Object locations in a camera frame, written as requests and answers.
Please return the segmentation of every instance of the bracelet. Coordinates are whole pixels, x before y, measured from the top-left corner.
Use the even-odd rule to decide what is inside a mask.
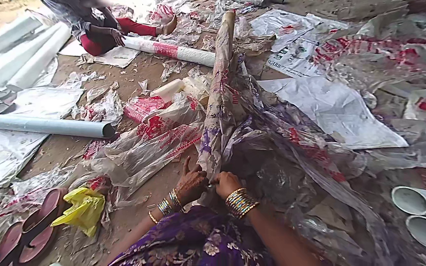
[[[159,222],[152,216],[151,211],[149,211],[149,217],[151,217],[151,220],[155,222],[155,224],[158,224]]]
[[[169,192],[169,197],[174,203],[174,205],[179,209],[180,212],[185,213],[185,209],[182,207],[182,204],[178,200],[177,194],[175,193],[175,189],[172,189],[172,191]]]
[[[157,207],[159,208],[160,212],[164,215],[167,216],[171,213],[174,212],[174,210],[172,209],[172,206],[170,206],[170,203],[167,201],[166,198],[163,198],[157,205]]]
[[[226,198],[225,202],[230,213],[238,219],[244,217],[247,212],[259,204],[245,188],[235,190]]]

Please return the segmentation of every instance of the dirt floor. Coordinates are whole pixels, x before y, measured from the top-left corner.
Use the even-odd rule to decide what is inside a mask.
[[[208,4],[208,1],[202,1],[203,4]],[[9,1],[0,4],[0,26],[4,23],[10,22],[17,17],[17,15],[26,8],[36,8],[40,6],[39,0],[20,0]],[[333,0],[329,2],[318,0],[294,0],[283,4],[273,4],[271,8],[283,9],[286,11],[305,15],[307,12],[314,13],[319,16],[329,14],[333,18],[333,12],[339,7],[352,6],[353,4],[361,5],[362,2],[358,0]],[[202,46],[201,38],[197,46]],[[54,83],[60,83],[68,77],[72,71],[89,73],[96,71],[99,75],[106,75],[105,80],[90,81],[85,84],[85,89],[89,90],[93,87],[98,87],[104,84],[112,84],[118,81],[120,88],[118,89],[121,100],[126,101],[130,97],[138,95],[141,88],[138,82],[149,79],[148,88],[153,89],[161,85],[160,76],[163,71],[162,62],[154,58],[152,55],[141,53],[133,63],[137,63],[137,73],[133,72],[133,64],[125,69],[117,67],[110,67],[102,64],[83,64],[78,67],[77,57],[59,56],[59,68],[54,78]],[[181,71],[180,74],[172,74],[168,82],[187,76],[187,70],[193,68],[195,64],[188,64],[187,67]],[[127,74],[120,74],[121,71],[126,71]],[[266,69],[260,79],[276,79],[284,78],[285,76],[271,69]],[[84,104],[86,97],[82,97],[79,106]],[[119,132],[125,132],[133,129],[136,124],[129,118],[124,117],[118,127]],[[27,164],[27,166],[20,172],[21,179],[31,178],[41,172],[52,169],[57,164],[62,164],[70,156],[77,154],[82,150],[92,139],[82,137],[71,137],[61,135],[51,135],[46,139],[44,144],[39,148],[34,158]],[[138,206],[126,207],[111,213],[111,232],[101,230],[98,236],[98,242],[84,247],[83,244],[75,242],[78,238],[73,228],[65,226],[58,237],[58,240],[53,246],[50,254],[47,255],[42,261],[34,263],[34,265],[48,266],[50,263],[59,262],[63,266],[72,265],[99,265],[100,261],[105,258],[110,248],[125,233],[131,230],[132,227],[147,215],[147,206],[156,204],[160,199],[167,195],[180,178],[181,165],[187,156],[192,156],[191,165],[196,162],[197,152],[194,147],[184,152],[181,156],[180,162],[171,162],[159,171],[151,180],[143,185],[136,191],[132,198],[150,195],[151,197],[147,202]],[[69,162],[75,164],[80,159]]]

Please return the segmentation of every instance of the foot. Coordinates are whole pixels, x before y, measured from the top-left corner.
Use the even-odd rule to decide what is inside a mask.
[[[157,35],[160,35],[160,34],[169,35],[175,30],[176,27],[177,27],[177,16],[174,16],[174,18],[169,23],[162,25],[160,27],[157,27],[156,33]]]

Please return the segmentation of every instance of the slipper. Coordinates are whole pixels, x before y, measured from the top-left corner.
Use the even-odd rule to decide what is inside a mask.
[[[20,252],[19,240],[22,234],[22,221],[12,224],[0,243],[0,266],[10,265]]]
[[[21,255],[19,263],[26,264],[38,257],[55,239],[58,226],[50,224],[64,211],[63,196],[67,189],[52,189],[44,199],[40,209],[31,214],[22,226]]]

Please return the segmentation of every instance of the red leggings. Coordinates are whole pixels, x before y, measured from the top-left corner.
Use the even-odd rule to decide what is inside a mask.
[[[156,36],[155,27],[136,23],[127,17],[117,18],[116,20],[119,22],[125,33],[133,32],[139,35]],[[113,37],[99,33],[84,34],[80,36],[80,42],[81,46],[85,48],[85,51],[87,51],[92,56],[103,54],[117,46]]]

